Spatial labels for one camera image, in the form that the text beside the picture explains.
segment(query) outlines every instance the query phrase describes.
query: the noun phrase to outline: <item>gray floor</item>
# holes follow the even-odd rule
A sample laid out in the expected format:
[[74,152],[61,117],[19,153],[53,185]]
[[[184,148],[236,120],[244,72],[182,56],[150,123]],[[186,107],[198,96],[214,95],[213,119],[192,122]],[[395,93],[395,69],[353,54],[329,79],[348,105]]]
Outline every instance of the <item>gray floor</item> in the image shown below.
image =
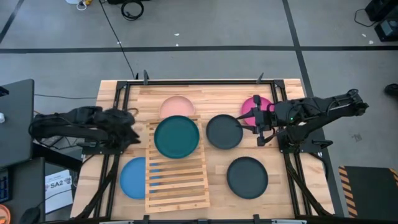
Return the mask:
[[[370,0],[289,0],[301,46],[375,46],[381,43],[373,28],[353,21],[354,11]],[[18,0],[0,1],[0,30]],[[144,2],[142,18],[125,21],[119,8],[105,10],[125,47],[217,45],[293,46],[280,0],[152,0]],[[365,14],[359,20],[370,23]],[[118,47],[94,1],[80,12],[64,0],[25,0],[0,49]],[[128,52],[135,72],[143,69],[155,78],[301,78],[294,51],[189,51]],[[335,143],[330,157],[335,173],[339,165],[392,167],[396,158],[398,101],[382,92],[398,82],[398,51],[303,52],[315,95],[324,97],[357,88],[369,103],[367,113],[324,128]],[[122,53],[0,54],[0,84],[25,78],[35,80],[35,92],[62,96],[96,96],[100,80],[128,79],[131,73]],[[35,97],[41,113],[68,111],[93,105],[94,100]],[[355,141],[353,135],[361,135]],[[79,151],[65,151],[80,157]],[[47,166],[46,173],[61,168]],[[70,208],[48,215],[63,219]]]

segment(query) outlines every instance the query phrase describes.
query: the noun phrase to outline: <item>yellow and black striped tape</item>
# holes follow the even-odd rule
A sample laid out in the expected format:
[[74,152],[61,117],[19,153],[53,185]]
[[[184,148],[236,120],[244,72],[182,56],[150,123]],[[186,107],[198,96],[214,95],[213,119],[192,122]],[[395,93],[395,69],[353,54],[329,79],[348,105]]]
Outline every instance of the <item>yellow and black striped tape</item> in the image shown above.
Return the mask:
[[341,184],[343,184],[344,196],[348,207],[348,214],[351,218],[356,218],[358,213],[355,208],[354,195],[349,186],[348,174],[344,166],[339,166],[338,173],[340,175]]
[[397,187],[398,187],[398,173],[396,170],[391,169],[391,168],[390,168],[390,171],[392,172],[392,175],[394,176],[394,179],[396,180]]

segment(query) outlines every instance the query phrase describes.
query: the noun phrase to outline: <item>pink plate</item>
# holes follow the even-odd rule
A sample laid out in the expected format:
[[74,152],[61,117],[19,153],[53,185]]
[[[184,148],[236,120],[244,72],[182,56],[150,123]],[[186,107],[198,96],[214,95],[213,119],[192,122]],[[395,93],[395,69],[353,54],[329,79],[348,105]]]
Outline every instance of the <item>pink plate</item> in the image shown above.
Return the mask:
[[160,118],[168,118],[173,115],[191,116],[195,114],[193,103],[183,96],[167,98],[160,106]]
[[[263,98],[263,97],[260,97],[260,99],[261,99],[261,110],[266,110],[266,109],[267,109],[267,106],[268,106],[269,104],[272,104],[271,101],[269,101],[269,100],[267,100],[267,99],[265,99],[265,98]],[[247,100],[243,103],[242,109],[241,109],[241,114],[246,114],[247,112],[250,111],[251,108],[254,108],[254,107],[256,107],[256,105],[254,104],[253,97],[250,97],[249,99],[247,99]],[[273,111],[273,110],[274,110],[274,105],[270,106],[269,109],[270,109],[271,111]],[[244,121],[245,121],[248,125],[251,125],[251,126],[255,126],[255,125],[256,125],[256,120],[254,119],[254,117],[252,117],[252,118],[245,118]]]

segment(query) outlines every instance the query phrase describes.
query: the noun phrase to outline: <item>wooden table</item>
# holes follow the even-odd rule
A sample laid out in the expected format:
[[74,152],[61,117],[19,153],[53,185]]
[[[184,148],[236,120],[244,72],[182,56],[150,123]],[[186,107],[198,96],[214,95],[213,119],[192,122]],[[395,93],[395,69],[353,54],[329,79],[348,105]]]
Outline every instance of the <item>wooden table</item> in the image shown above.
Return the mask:
[[[285,87],[288,99],[304,97],[299,79],[286,79]],[[113,105],[116,80],[102,81],[98,92],[97,106],[111,108]],[[182,95],[193,101],[196,114],[201,116],[203,128],[207,122],[218,114],[230,114],[237,117],[242,103],[252,95],[258,94],[272,101],[271,88],[264,85],[179,85],[179,86],[133,86],[130,89],[128,108],[137,108],[137,123],[134,130],[141,136],[141,144],[131,145],[121,156],[118,172],[123,166],[137,156],[145,156],[148,143],[146,121],[159,118],[159,107],[168,97]],[[123,93],[119,105],[123,102]],[[256,146],[257,136],[244,130],[244,138],[236,149],[223,151],[214,148],[206,138],[205,153],[208,174],[210,204],[209,208],[198,208],[173,212],[150,213],[150,219],[251,219],[253,214],[260,218],[293,218],[287,173],[283,155],[279,152],[276,138],[265,147]],[[263,163],[269,174],[269,185],[265,193],[255,199],[239,198],[229,189],[226,183],[226,170],[238,157],[251,156]],[[326,182],[322,162],[308,154],[301,156],[303,172],[307,187],[326,210],[333,213],[333,205]],[[98,155],[81,168],[75,201],[71,217],[78,215],[97,191],[100,179],[103,156]],[[301,192],[298,192],[300,211],[304,214]],[[103,197],[101,215],[105,214],[108,192]],[[112,220],[142,220],[145,213],[145,201],[133,200],[125,196],[116,182]]]

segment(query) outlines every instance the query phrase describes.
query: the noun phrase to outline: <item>wheel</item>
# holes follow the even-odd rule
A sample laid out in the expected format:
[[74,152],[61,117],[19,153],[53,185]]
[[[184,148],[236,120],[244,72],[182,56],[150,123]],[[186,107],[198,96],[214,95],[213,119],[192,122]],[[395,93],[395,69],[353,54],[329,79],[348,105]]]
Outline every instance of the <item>wheel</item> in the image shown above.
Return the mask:
[[384,92],[391,96],[398,96],[398,84],[390,84],[385,87]]

